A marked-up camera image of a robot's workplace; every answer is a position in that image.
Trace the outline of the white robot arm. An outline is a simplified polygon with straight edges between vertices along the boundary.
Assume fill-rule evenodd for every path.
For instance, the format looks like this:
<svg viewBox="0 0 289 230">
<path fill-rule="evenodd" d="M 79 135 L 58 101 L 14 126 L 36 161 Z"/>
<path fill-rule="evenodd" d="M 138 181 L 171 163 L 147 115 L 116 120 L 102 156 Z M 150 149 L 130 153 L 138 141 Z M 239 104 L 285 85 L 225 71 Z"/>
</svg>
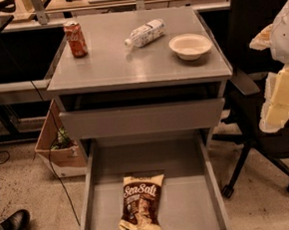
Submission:
<svg viewBox="0 0 289 230">
<path fill-rule="evenodd" d="M 269 73 L 265 84 L 265 102 L 259 128 L 272 133 L 284 127 L 289 119 L 289 0 L 274 21 L 251 40 L 253 50 L 270 49 L 272 58 L 283 64 L 278 73 Z"/>
</svg>

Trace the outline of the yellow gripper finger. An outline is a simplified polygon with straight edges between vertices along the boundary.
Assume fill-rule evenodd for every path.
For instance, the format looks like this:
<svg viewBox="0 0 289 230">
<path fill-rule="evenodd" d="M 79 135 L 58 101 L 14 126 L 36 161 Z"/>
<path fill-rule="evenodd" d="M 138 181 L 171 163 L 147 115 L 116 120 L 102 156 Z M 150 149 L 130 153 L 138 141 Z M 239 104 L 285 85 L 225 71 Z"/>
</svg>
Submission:
<svg viewBox="0 0 289 230">
<path fill-rule="evenodd" d="M 271 40 L 270 40 L 271 30 L 272 30 L 271 24 L 263 28 L 263 30 L 259 32 L 255 38 L 251 40 L 249 47 L 252 50 L 259 50 L 259 51 L 268 49 L 269 46 L 271 45 Z"/>
<path fill-rule="evenodd" d="M 277 74 L 270 72 L 264 92 L 259 128 L 272 133 L 282 129 L 289 119 L 289 65 Z"/>
</svg>

